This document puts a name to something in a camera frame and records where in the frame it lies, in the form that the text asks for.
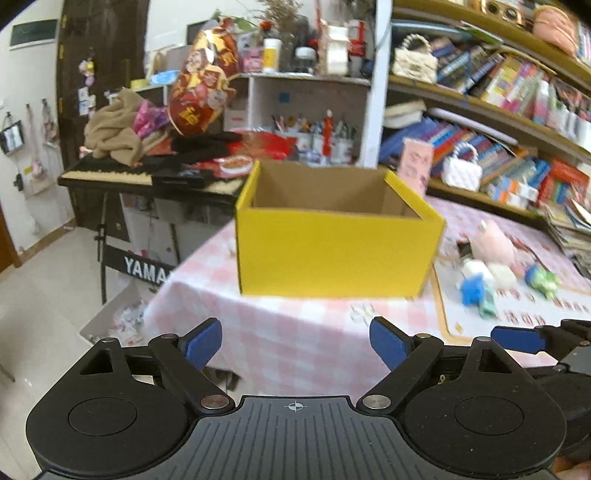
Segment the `person's right hand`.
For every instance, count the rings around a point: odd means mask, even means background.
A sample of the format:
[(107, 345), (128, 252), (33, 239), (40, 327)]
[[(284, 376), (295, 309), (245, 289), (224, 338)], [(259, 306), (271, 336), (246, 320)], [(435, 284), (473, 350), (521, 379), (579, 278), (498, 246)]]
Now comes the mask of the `person's right hand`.
[(566, 457), (559, 457), (552, 471), (561, 480), (591, 480), (591, 461), (575, 463)]

